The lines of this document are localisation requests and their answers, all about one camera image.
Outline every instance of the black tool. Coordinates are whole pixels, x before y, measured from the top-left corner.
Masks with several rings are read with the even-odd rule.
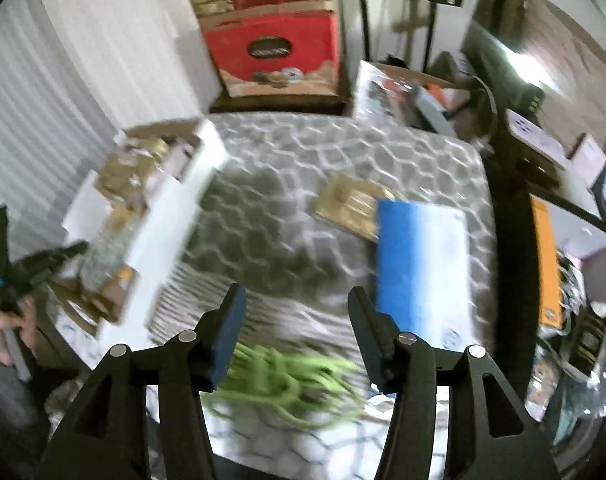
[[[360,287],[348,310],[370,380],[397,393],[375,480],[429,477],[437,385],[450,387],[446,479],[560,478],[542,435],[483,347],[449,352],[400,333]],[[225,376],[244,315],[245,290],[233,285],[218,310],[164,346],[112,347],[61,421],[36,478],[147,480],[145,387],[157,384],[168,480],[274,480],[240,465],[217,469],[199,399]]]
[[[42,285],[71,258],[83,253],[87,242],[78,242],[67,248],[57,248],[30,254],[13,264],[7,245],[7,207],[0,206],[0,311],[22,316],[20,299]],[[32,372],[23,356],[20,338],[14,330],[4,330],[5,343],[21,381],[32,378]]]

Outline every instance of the white wall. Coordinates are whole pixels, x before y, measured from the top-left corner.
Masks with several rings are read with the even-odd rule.
[[[118,127],[198,116],[218,96],[187,0],[42,1],[81,77]]]
[[[579,23],[606,51],[606,20],[590,0],[549,0]],[[439,6],[432,42],[432,59],[441,51],[457,51],[468,30],[477,0],[461,8]],[[350,78],[363,55],[358,0],[342,0]],[[427,37],[429,3],[425,0],[369,0],[371,50],[374,59],[394,54],[420,69]],[[408,40],[411,48],[408,51]]]
[[[62,242],[61,221],[116,127],[87,91],[41,0],[0,5],[0,204],[10,256]]]

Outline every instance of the plastic bag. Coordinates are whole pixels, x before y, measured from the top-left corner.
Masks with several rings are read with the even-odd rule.
[[[525,396],[525,409],[537,422],[543,420],[550,399],[557,389],[560,375],[560,369],[552,354],[537,345],[532,377]]]
[[[97,294],[125,263],[140,215],[117,206],[83,257],[79,272],[83,292]]]
[[[414,108],[419,84],[392,79],[365,61],[359,67],[352,117],[374,126],[415,126],[420,120]]]
[[[606,416],[606,335],[599,360],[586,386],[577,390],[574,403],[581,418]]]

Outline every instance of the cable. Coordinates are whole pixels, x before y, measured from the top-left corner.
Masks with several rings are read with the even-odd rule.
[[[494,100],[494,94],[490,90],[490,87],[488,85],[486,85],[486,83],[483,81],[483,79],[481,79],[479,76],[476,76],[476,75],[473,76],[473,78],[481,83],[481,85],[483,86],[483,88],[486,91],[486,94],[488,95],[488,101],[490,101],[490,109],[492,111],[492,123],[490,124],[490,128],[488,129],[488,132],[481,138],[481,140],[483,142],[490,142],[490,140],[492,139],[492,137],[494,137],[494,134],[496,133],[496,128],[498,126],[498,120],[499,120],[499,113],[496,108],[496,101]]]
[[[229,416],[215,407],[217,399],[269,406],[299,428],[325,428],[363,413],[363,399],[343,379],[356,370],[357,366],[345,359],[282,354],[274,348],[237,343],[227,378],[203,400],[223,418]],[[354,408],[346,406],[346,397]],[[312,420],[309,415],[314,413],[326,413],[330,418]]]

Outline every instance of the person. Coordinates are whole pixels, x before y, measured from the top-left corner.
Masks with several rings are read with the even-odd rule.
[[[31,297],[20,302],[23,316],[0,312],[0,479],[30,480],[48,444],[50,422],[45,400],[51,392],[31,351],[36,345],[36,307]],[[36,370],[23,383],[4,343],[3,330],[18,330],[24,354]]]

